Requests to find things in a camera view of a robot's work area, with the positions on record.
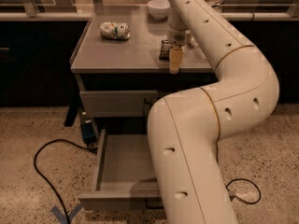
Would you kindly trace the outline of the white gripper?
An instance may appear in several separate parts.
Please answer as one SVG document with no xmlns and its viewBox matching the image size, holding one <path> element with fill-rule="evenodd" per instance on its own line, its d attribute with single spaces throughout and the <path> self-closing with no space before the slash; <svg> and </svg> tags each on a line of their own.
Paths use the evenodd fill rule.
<svg viewBox="0 0 299 224">
<path fill-rule="evenodd" d="M 167 40 L 174 46 L 169 51 L 170 73 L 177 74 L 183 58 L 183 50 L 180 46 L 188 44 L 191 32 L 173 7 L 169 9 L 166 31 Z"/>
</svg>

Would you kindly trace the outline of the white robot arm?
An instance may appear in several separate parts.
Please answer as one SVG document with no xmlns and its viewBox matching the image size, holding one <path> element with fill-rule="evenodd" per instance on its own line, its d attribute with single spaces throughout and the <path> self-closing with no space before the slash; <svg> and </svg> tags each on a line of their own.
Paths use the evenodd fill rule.
<svg viewBox="0 0 299 224">
<path fill-rule="evenodd" d="M 279 84 L 261 51 L 205 0 L 169 0 L 172 41 L 191 32 L 217 82 L 158 100 L 149 150 L 169 224 L 237 224 L 216 157 L 217 143 L 263 122 Z"/>
</svg>

